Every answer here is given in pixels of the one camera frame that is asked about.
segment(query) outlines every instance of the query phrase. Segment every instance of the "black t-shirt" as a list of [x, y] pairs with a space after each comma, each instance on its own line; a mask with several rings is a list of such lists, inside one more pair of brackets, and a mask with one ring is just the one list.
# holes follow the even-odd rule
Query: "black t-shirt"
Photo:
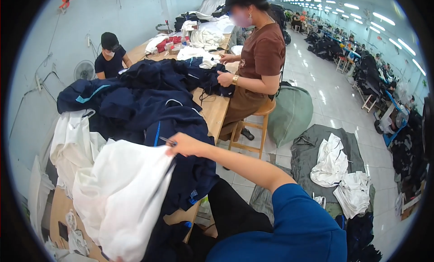
[[117, 77], [118, 72], [124, 68], [122, 65], [122, 57], [126, 53], [125, 49], [121, 47], [109, 61], [106, 60], [101, 53], [95, 60], [95, 72], [104, 72], [106, 79]]

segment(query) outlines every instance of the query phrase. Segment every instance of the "green sack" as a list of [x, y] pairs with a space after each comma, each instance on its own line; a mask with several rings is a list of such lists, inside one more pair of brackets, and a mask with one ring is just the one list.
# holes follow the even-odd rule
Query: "green sack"
[[312, 120], [313, 103], [303, 88], [282, 86], [275, 97], [276, 108], [268, 117], [268, 133], [280, 146], [300, 136]]

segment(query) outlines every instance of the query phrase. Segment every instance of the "brown pants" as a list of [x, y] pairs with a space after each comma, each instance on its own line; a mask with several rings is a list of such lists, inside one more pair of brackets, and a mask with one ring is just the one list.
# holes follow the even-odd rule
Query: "brown pants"
[[[231, 139], [232, 130], [238, 122], [258, 111], [258, 109], [267, 102], [267, 98], [267, 95], [252, 92], [237, 86], [234, 96], [229, 102], [219, 139]], [[238, 138], [239, 134], [236, 135], [234, 141], [237, 141]]]

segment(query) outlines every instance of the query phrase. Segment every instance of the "wooden table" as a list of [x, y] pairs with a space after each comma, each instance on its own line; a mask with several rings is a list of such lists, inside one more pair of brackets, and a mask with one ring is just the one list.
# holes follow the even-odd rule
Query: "wooden table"
[[[144, 49], [146, 48], [146, 42], [138, 47], [133, 48], [130, 52], [127, 53], [128, 57], [133, 63], [138, 62], [139, 60], [144, 59]], [[217, 53], [223, 54], [225, 51], [218, 51]], [[147, 59], [152, 59], [155, 61], [159, 61], [162, 59], [176, 59], [176, 55], [168, 55], [164, 56], [164, 53], [151, 55]], [[238, 63], [228, 63], [226, 65], [226, 69], [231, 71], [232, 73], [235, 73], [236, 70], [238, 70]], [[199, 96], [202, 94], [203, 89], [197, 88], [195, 89], [193, 93], [193, 100], [200, 105]], [[229, 106], [229, 98], [227, 97], [221, 97], [221, 96], [208, 96], [206, 97], [202, 102], [202, 111], [200, 114], [205, 119], [207, 125], [208, 125], [208, 133], [209, 135], [213, 136], [215, 141], [217, 142], [217, 139], [220, 135], [220, 130], [223, 124], [223, 120], [226, 116], [226, 111]], [[193, 205], [189, 210], [184, 211], [182, 209], [177, 210], [171, 215], [164, 216], [164, 220], [167, 224], [175, 224], [179, 223], [181, 221], [190, 221], [194, 222], [196, 215], [198, 214], [200, 201], [198, 201], [195, 205]], [[92, 242], [92, 240], [87, 235], [84, 225], [81, 222], [80, 218], [78, 217], [74, 207], [73, 207], [73, 201], [69, 199], [65, 191], [63, 189], [60, 189], [59, 187], [56, 187], [56, 190], [54, 192], [54, 198], [52, 203], [52, 209], [51, 209], [51, 218], [50, 218], [50, 237], [52, 242], [56, 242], [59, 248], [62, 248], [62, 244], [65, 246], [65, 248], [68, 249], [68, 243], [61, 239], [59, 236], [59, 226], [58, 221], [63, 222], [66, 224], [65, 215], [69, 212], [69, 210], [72, 209], [74, 212], [74, 215], [77, 219], [77, 229], [81, 230], [83, 232], [83, 237], [86, 241], [91, 242], [90, 247], [90, 258], [96, 259], [100, 262], [106, 262], [107, 260], [101, 255], [101, 251], [99, 247]], [[184, 242], [187, 242], [190, 232], [187, 234], [187, 236], [184, 239]]]

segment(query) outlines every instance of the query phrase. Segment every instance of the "hand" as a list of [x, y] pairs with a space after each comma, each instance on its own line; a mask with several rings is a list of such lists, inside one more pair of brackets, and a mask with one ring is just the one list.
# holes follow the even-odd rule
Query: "hand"
[[223, 54], [220, 59], [220, 63], [223, 65], [227, 63], [234, 63], [237, 61], [239, 61], [239, 58], [237, 55], [234, 54]]
[[222, 72], [222, 71], [217, 71], [217, 74], [219, 75], [217, 77], [217, 81], [218, 83], [220, 83], [221, 86], [229, 87], [232, 84], [234, 74], [231, 74], [229, 72]]
[[196, 140], [188, 136], [187, 134], [178, 132], [169, 138], [169, 140], [176, 142], [176, 145], [170, 147], [166, 154], [168, 156], [181, 154], [184, 157], [188, 156], [197, 156], [203, 157], [203, 154], [207, 151], [207, 147], [211, 146], [209, 144], [204, 143], [203, 141]]

